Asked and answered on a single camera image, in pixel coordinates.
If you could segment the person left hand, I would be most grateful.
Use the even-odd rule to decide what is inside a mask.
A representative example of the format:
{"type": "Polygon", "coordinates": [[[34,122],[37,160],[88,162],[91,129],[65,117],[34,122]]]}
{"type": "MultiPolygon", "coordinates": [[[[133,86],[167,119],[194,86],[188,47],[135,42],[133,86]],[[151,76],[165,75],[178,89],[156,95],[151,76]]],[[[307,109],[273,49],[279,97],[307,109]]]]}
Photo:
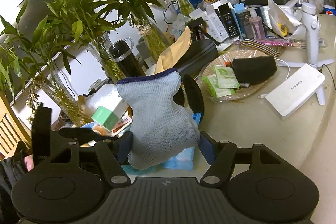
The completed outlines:
{"type": "Polygon", "coordinates": [[[34,168],[34,158],[33,155],[26,156],[24,158],[25,167],[27,172],[31,171],[34,168]]]}

